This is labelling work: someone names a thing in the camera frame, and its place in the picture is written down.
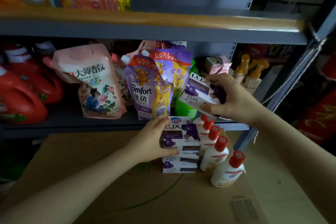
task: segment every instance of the metal shelf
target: metal shelf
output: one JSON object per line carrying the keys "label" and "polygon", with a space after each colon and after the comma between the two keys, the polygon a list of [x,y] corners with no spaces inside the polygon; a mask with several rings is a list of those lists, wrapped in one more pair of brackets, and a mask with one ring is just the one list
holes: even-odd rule
{"label": "metal shelf", "polygon": [[0,34],[157,39],[219,43],[307,44],[298,15],[248,10],[170,8],[170,13],[0,6]]}
{"label": "metal shelf", "polygon": [[[2,124],[2,139],[41,138],[52,133],[70,132],[98,132],[98,131],[122,131],[140,130],[146,124],[138,120],[137,112],[133,106],[127,108],[120,119],[103,120],[84,118],[77,97],[77,91],[67,94],[64,99],[48,105],[49,115],[47,119],[38,124],[11,125]],[[248,130],[246,124],[218,119],[216,125],[225,130]]]}

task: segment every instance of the red bottle cap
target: red bottle cap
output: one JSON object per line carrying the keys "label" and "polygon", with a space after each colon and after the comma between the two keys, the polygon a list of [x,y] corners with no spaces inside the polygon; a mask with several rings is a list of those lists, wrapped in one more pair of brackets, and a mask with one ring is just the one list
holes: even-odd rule
{"label": "red bottle cap", "polygon": [[219,133],[221,132],[221,129],[219,126],[212,126],[210,128],[210,131],[208,133],[208,137],[210,140],[215,141],[217,137],[219,136]]}
{"label": "red bottle cap", "polygon": [[225,136],[219,136],[215,143],[216,151],[222,152],[223,150],[225,150],[228,143],[229,143],[229,140]]}
{"label": "red bottle cap", "polygon": [[231,167],[238,168],[244,162],[245,155],[241,151],[234,151],[231,158],[229,159],[229,164]]}
{"label": "red bottle cap", "polygon": [[209,116],[206,116],[204,113],[201,114],[201,120],[206,121],[207,118],[210,118]]}
{"label": "red bottle cap", "polygon": [[205,130],[209,130],[211,127],[212,127],[212,125],[214,124],[214,122],[215,122],[215,120],[214,119],[212,119],[212,118],[207,118],[205,121],[204,121],[204,124],[203,124],[203,128],[205,129]]}

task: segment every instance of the red box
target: red box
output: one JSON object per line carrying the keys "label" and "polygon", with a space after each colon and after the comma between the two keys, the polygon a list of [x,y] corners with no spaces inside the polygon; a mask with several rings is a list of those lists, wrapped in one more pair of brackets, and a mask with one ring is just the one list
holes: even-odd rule
{"label": "red box", "polygon": [[303,117],[296,128],[317,144],[336,133],[336,88]]}

